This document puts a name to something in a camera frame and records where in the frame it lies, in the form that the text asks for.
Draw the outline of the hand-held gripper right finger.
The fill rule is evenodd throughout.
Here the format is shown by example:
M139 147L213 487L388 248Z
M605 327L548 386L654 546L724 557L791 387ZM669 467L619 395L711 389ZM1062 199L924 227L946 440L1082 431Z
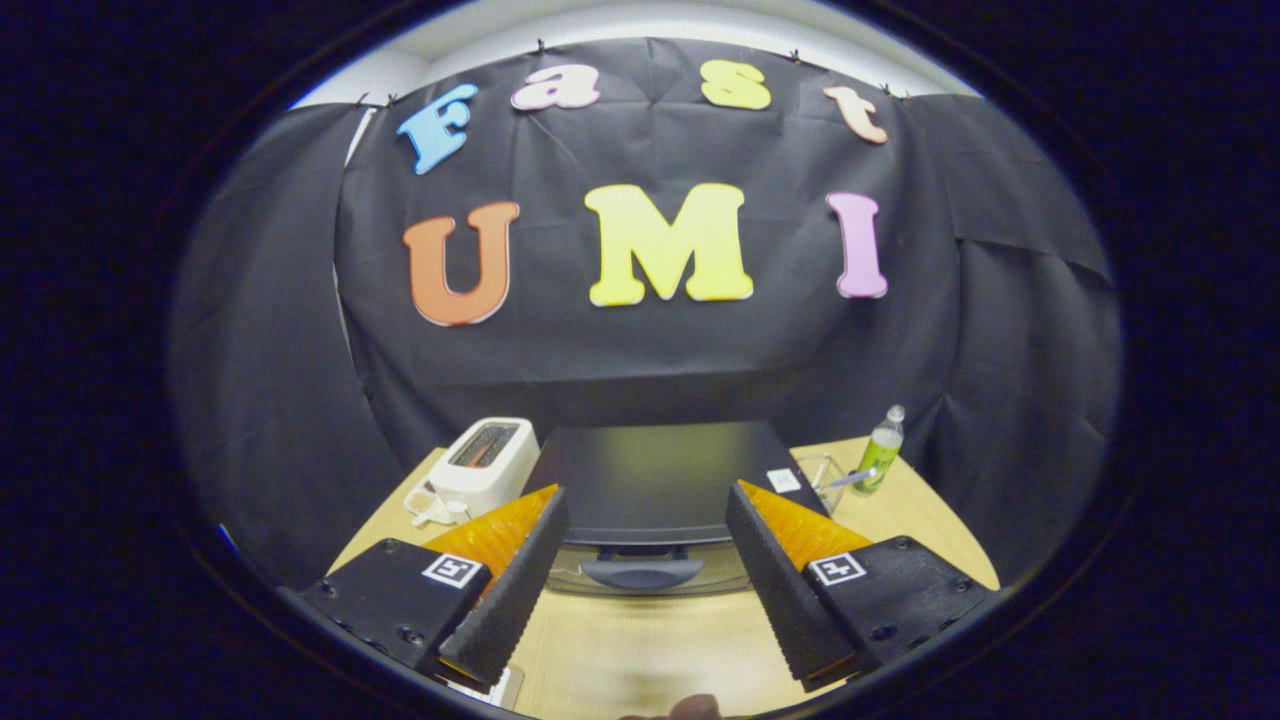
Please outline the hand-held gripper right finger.
M805 691L909 656L997 596L910 536L872 542L744 480L730 489L724 521Z

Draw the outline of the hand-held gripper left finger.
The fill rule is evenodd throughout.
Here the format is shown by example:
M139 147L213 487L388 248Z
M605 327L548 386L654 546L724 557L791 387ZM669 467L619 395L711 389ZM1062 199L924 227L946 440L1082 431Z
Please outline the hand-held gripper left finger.
M566 492L552 484L425 544L380 539L300 598L422 676L489 691L520 643L567 528Z

